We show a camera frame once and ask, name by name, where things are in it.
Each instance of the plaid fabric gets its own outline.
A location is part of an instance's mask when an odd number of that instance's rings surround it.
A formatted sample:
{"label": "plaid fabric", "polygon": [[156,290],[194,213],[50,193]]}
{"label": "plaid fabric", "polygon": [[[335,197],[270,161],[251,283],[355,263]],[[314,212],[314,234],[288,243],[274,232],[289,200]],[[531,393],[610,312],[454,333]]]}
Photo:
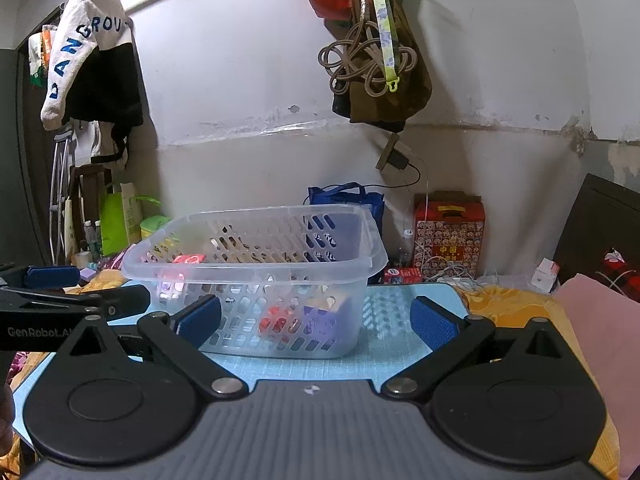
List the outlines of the plaid fabric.
{"label": "plaid fabric", "polygon": [[605,254],[602,269],[596,271],[594,279],[640,303],[640,272],[630,267],[617,250]]}

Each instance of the pink cloth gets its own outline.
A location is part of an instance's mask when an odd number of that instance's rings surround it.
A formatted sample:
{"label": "pink cloth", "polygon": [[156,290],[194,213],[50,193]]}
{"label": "pink cloth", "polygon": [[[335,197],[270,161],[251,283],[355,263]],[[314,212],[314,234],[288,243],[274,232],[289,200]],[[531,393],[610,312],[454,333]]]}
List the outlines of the pink cloth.
{"label": "pink cloth", "polygon": [[555,293],[620,438],[620,480],[640,465],[640,303],[578,274]]}

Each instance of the brown rope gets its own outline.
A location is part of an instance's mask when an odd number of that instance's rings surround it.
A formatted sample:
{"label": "brown rope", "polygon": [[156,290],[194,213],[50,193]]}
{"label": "brown rope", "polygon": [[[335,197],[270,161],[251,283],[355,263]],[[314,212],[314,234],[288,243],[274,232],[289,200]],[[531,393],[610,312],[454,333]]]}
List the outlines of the brown rope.
{"label": "brown rope", "polygon": [[[416,67],[418,55],[408,46],[396,46],[394,51],[396,56],[400,56],[399,66],[396,64],[396,73],[402,79],[402,74],[411,72]],[[340,59],[329,61],[329,54],[332,52]],[[354,60],[361,56],[362,52],[368,54],[370,59],[356,64]],[[387,92],[385,63],[380,49],[378,24],[375,22],[361,20],[351,27],[343,40],[336,40],[320,50],[318,63],[331,76],[329,86],[336,95],[346,94],[351,82],[359,80],[364,81],[365,91],[371,97],[380,97]]]}

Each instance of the plastic basket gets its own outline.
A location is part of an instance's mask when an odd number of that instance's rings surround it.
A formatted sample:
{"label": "plastic basket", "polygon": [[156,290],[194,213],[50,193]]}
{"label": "plastic basket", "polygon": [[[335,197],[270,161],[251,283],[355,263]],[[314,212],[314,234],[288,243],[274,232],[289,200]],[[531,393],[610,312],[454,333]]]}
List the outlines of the plastic basket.
{"label": "plastic basket", "polygon": [[[172,264],[185,254],[206,259]],[[216,294],[222,323],[202,351],[331,358],[356,345],[367,278],[386,262],[368,211],[313,205],[173,220],[127,251],[122,272],[170,314]]]}

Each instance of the table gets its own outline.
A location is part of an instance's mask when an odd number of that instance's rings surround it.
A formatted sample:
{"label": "table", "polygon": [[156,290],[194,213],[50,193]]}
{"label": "table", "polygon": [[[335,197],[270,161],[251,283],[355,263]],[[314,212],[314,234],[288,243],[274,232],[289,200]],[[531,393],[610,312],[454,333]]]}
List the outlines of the table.
{"label": "table", "polygon": [[[431,351],[411,330],[409,309],[416,296],[427,296],[457,316],[464,317],[467,314],[460,297],[444,283],[368,286],[358,344],[344,357],[330,360],[298,360],[206,355],[245,380],[251,390],[260,379],[370,379],[379,391],[382,383],[389,377]],[[147,312],[154,310],[157,309],[150,306]],[[141,316],[144,314],[119,319],[110,324],[133,324]],[[30,445],[31,440],[22,418],[24,401],[53,356],[54,354],[49,355],[14,392],[14,431]]]}

